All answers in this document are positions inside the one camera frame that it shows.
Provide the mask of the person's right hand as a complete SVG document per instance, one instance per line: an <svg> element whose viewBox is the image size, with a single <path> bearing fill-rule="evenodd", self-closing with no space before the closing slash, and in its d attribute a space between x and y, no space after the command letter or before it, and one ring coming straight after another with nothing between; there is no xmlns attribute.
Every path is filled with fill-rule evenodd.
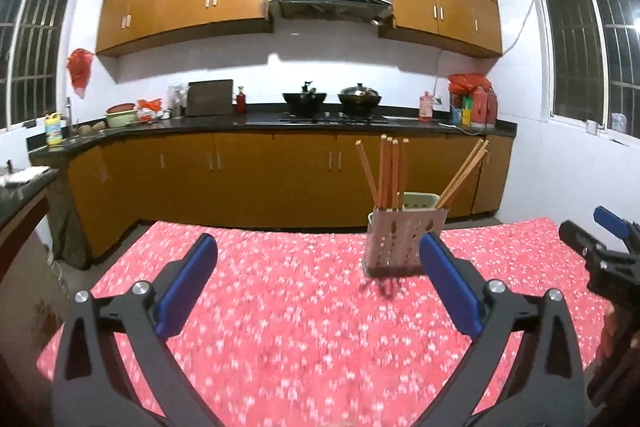
<svg viewBox="0 0 640 427"><path fill-rule="evenodd" d="M603 315L602 329L600 332L600 343L597 347L596 357L593 363L600 367L603 362L612 357L615 349L623 340L628 327L634 319L632 313L624 308L610 303ZM639 329L634 330L634 335L628 341L627 355L630 355L630 361L634 363L634 371L639 372Z"/></svg>

